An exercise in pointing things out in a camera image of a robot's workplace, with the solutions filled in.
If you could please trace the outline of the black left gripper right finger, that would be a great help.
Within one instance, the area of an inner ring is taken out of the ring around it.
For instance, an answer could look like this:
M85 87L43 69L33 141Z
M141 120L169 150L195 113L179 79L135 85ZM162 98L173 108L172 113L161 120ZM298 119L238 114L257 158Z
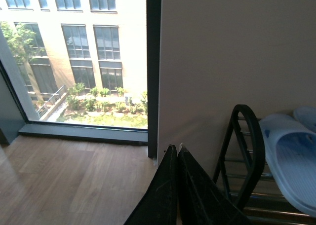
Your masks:
M180 144L179 207L184 225L249 225L251 221L217 188L208 174Z

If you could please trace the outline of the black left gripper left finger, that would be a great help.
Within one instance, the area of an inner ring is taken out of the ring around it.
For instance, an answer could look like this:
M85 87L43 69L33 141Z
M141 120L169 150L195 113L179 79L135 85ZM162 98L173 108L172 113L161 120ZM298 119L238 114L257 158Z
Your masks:
M169 145L150 185L126 225L175 225L178 201L177 150Z

